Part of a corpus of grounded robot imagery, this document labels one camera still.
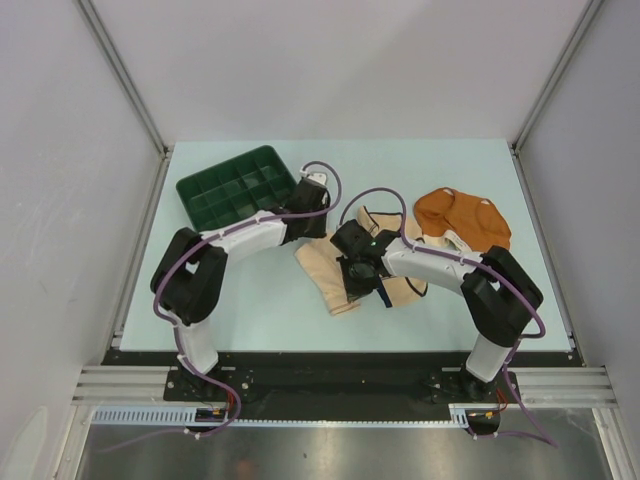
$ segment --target crate compartment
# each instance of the crate compartment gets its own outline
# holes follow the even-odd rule
[[[276,151],[265,145],[183,178],[176,190],[194,228],[203,231],[271,209],[295,186]]]

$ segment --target brown cloth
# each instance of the brown cloth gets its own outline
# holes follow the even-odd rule
[[[357,214],[360,225],[373,236],[380,230],[399,230],[400,214],[369,213],[365,207],[360,207]],[[405,233],[413,240],[420,238],[420,226],[413,218],[408,218],[405,224]],[[345,313],[360,306],[359,302],[349,302],[347,292],[342,280],[342,269],[337,258],[342,253],[333,246],[330,239],[333,232],[327,232],[327,236],[312,240],[300,247],[295,256],[300,265],[318,286],[331,315]],[[382,279],[387,296],[393,307],[408,305],[427,293],[427,284],[423,280],[390,277]]]
[[[493,245],[511,246],[509,225],[487,198],[439,188],[420,198],[413,213],[426,243],[451,242],[458,250],[477,252],[487,252]]]

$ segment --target gray wall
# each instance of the gray wall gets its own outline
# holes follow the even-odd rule
[[[522,161],[578,341],[640,445],[640,2],[610,0]]]
[[[46,406],[43,478],[158,158],[71,0],[0,2],[0,64],[0,463]]]

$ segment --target shiny metal surface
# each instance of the shiny metal surface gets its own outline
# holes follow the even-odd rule
[[[473,441],[461,430],[231,428],[195,441],[180,434],[109,454],[96,450],[151,431],[92,426],[78,480],[611,479],[590,410],[536,415],[560,443]],[[507,412],[505,429],[529,429]]]

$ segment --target purple cable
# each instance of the purple cable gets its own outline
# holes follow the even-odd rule
[[[373,192],[387,192],[387,193],[390,193],[390,194],[394,195],[400,201],[400,205],[402,206],[402,219],[401,219],[401,222],[400,222],[400,237],[402,238],[403,243],[407,247],[409,247],[409,248],[411,248],[413,250],[416,250],[418,252],[427,253],[427,254],[431,254],[431,255],[437,255],[439,257],[448,258],[449,260],[455,260],[457,262],[462,262],[462,263],[465,263],[467,265],[471,265],[473,267],[479,268],[479,269],[487,272],[488,274],[493,276],[498,282],[500,282],[502,285],[504,285],[520,301],[520,303],[522,303],[522,305],[524,305],[524,307],[531,314],[531,317],[538,324],[538,328],[540,329],[540,331],[538,333],[523,334],[523,335],[521,335],[520,339],[522,339],[522,338],[542,338],[542,337],[544,337],[546,335],[547,329],[544,326],[544,322],[542,321],[542,318],[540,317],[538,312],[536,312],[536,309],[533,308],[533,306],[529,303],[529,301],[525,298],[525,296],[522,295],[522,293],[520,293],[518,291],[518,289],[509,280],[507,280],[504,276],[500,275],[493,268],[491,268],[491,267],[489,267],[487,265],[484,265],[484,264],[482,264],[480,262],[477,262],[475,260],[471,260],[469,258],[465,258],[463,255],[459,255],[459,254],[454,253],[454,252],[445,252],[445,251],[441,251],[441,250],[432,249],[432,248],[429,248],[429,247],[422,247],[422,246],[415,245],[414,243],[412,243],[407,238],[407,236],[405,234],[405,224],[406,224],[406,218],[407,218],[407,205],[406,205],[404,199],[402,198],[402,196],[398,192],[396,192],[395,190],[393,190],[391,188],[387,188],[387,187],[374,187],[374,188],[369,188],[369,189],[365,190],[364,192],[359,193],[358,195],[356,195],[346,205],[346,207],[344,207],[344,210],[342,211],[342,215],[340,216],[340,223],[339,224],[342,225],[342,223],[344,222],[344,217],[347,214],[347,211],[349,210],[349,208],[358,199],[364,197],[365,195],[373,193]],[[547,444],[549,444],[549,445],[551,445],[553,447],[558,448],[558,444],[544,430],[542,425],[540,425],[540,423],[536,420],[536,418],[533,416],[533,414],[524,405],[524,403],[522,402],[522,399],[517,394],[515,389],[511,386],[511,380],[509,379],[508,364],[509,364],[509,362],[511,362],[511,359],[515,355],[516,350],[520,346],[520,341],[521,341],[520,339],[513,346],[513,348],[509,352],[509,355],[507,355],[507,358],[505,359],[504,365],[502,366],[502,374],[503,374],[503,376],[504,376],[504,378],[505,378],[505,380],[507,382],[507,387],[509,389],[509,392],[511,393],[513,398],[516,399],[516,402],[518,402],[518,405],[520,406],[520,409],[522,410],[522,412],[526,415],[526,417],[529,419],[531,424],[538,430],[538,432],[540,432],[541,436],[535,435],[533,433],[516,432],[516,431],[507,431],[507,432],[499,433],[498,435],[500,435],[500,436],[509,436],[509,437],[518,436],[518,437],[533,438],[533,439],[540,440],[541,442],[547,443]],[[494,438],[495,437],[495,435],[482,435],[482,436],[481,435],[476,435],[473,432],[473,430],[471,430],[471,428],[468,428],[467,431],[469,433],[471,433],[472,435],[474,435],[474,438],[477,438],[477,437],[483,437],[483,438],[484,437],[486,437],[486,438],[491,437],[491,438]]]
[[[316,212],[307,212],[307,213],[285,213],[282,215],[269,215],[266,217],[262,217],[260,219],[260,223],[262,222],[272,222],[275,220],[288,220],[288,219],[297,219],[297,218],[312,218],[312,217],[319,217],[321,215],[326,215],[329,212],[331,212],[332,210],[334,210],[338,204],[340,203],[340,200],[342,199],[342,181],[340,180],[340,176],[338,175],[338,172],[336,172],[336,170],[329,164],[325,163],[325,162],[319,162],[319,161],[313,161],[313,162],[309,162],[307,164],[305,164],[302,167],[302,170],[306,170],[308,167],[312,166],[312,165],[319,165],[321,167],[326,168],[327,170],[329,170],[333,177],[336,180],[336,184],[337,184],[337,188],[338,188],[338,195],[336,196],[335,201],[329,205],[327,208],[322,209],[322,210],[318,210]],[[233,234],[235,232],[238,232],[242,229],[245,229],[247,227],[250,227],[251,225],[255,225],[257,224],[258,221],[257,220],[247,220],[246,222],[243,223],[239,223],[237,225],[234,225],[232,227],[230,227],[227,230],[223,230],[223,235],[230,235]],[[156,291],[156,295],[153,299],[153,311],[154,313],[162,318],[163,320],[167,320],[169,323],[171,323],[171,325],[174,327],[173,330],[173,336],[175,338],[176,341],[176,347],[178,348],[178,356],[182,357],[182,363],[183,365],[187,368],[187,370],[189,370],[193,375],[195,375],[196,377],[204,380],[205,382],[209,382],[212,383],[213,385],[222,388],[224,390],[226,390],[227,392],[229,392],[233,398],[236,401],[236,408],[235,411],[233,413],[233,415],[231,417],[229,417],[224,423],[222,423],[220,426],[216,427],[213,430],[210,430],[208,432],[203,432],[200,433],[198,438],[207,438],[210,437],[212,435],[215,435],[216,433],[221,432],[222,430],[224,430],[225,428],[227,428],[231,423],[233,423],[239,416],[240,416],[240,411],[242,410],[242,401],[240,400],[240,396],[238,395],[238,392],[236,392],[232,387],[230,387],[229,385],[227,385],[226,383],[222,383],[214,378],[211,377],[207,377],[205,374],[203,374],[202,372],[198,371],[198,369],[196,369],[196,367],[191,363],[191,361],[187,358],[184,347],[182,346],[182,341],[180,339],[180,332],[177,328],[178,326],[178,320],[173,318],[170,315],[167,315],[166,313],[163,313],[160,310],[160,298],[162,297],[162,294],[164,293],[164,289],[167,287],[167,284],[169,283],[169,280],[171,280],[171,277],[173,277],[173,275],[178,271],[178,269],[184,265],[184,263],[186,263],[186,261],[191,258],[191,256],[196,253],[198,250],[200,250],[202,247],[204,247],[205,245],[208,245],[210,242],[217,240],[220,238],[220,233],[214,233],[206,238],[203,238],[202,240],[200,240],[197,244],[195,244],[193,247],[191,247],[184,255],[182,255],[177,261],[176,263],[173,264],[173,266],[167,271],[166,275],[164,276],[164,278],[162,279],[162,281],[160,282],[160,285],[158,286],[158,290]],[[98,450],[99,453],[109,453],[109,452],[113,452],[115,450],[119,450],[120,448],[124,448],[124,447],[128,447],[129,445],[133,445],[135,443],[138,443],[140,441],[146,440],[147,438],[152,438],[158,435],[163,435],[165,433],[184,433],[184,429],[178,429],[178,428],[170,428],[170,429],[165,429],[165,430],[160,430],[160,431],[156,431],[156,432],[151,432],[148,433],[146,435],[142,435],[140,437],[131,439],[131,440],[127,440],[126,442],[122,442],[119,443],[117,445],[113,445],[111,447],[105,448],[105,449],[101,449]]]

